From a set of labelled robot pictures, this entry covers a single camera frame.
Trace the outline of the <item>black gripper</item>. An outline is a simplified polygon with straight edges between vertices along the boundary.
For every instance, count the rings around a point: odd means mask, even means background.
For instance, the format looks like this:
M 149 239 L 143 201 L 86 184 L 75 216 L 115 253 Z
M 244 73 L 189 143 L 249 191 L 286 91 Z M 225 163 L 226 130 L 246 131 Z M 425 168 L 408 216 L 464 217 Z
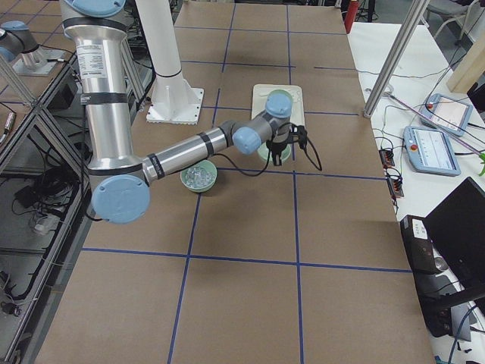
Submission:
M 282 159 L 290 157 L 290 146 L 288 143 L 274 143 L 271 140 L 267 141 L 268 158 L 272 159 L 274 166 L 281 166 Z

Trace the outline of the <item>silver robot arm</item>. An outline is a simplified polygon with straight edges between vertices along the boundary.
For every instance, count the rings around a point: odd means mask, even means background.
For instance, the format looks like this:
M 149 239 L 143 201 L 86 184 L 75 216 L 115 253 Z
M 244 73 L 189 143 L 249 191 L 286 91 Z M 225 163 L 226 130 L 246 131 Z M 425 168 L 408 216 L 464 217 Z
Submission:
M 89 122 L 93 157 L 88 174 L 95 213 L 114 224 L 135 221 L 149 207 L 152 181 L 231 146 L 250 155 L 266 144 L 278 162 L 293 108 L 292 96 L 282 89 L 269 93 L 264 109 L 250 121 L 226 121 L 144 158 L 134 153 L 122 58 L 124 6 L 122 1 L 61 3 L 64 32 L 77 49 L 81 102 Z M 183 77 L 170 7 L 166 1 L 139 1 L 136 6 L 156 75 L 149 120 L 194 124 L 203 90 Z

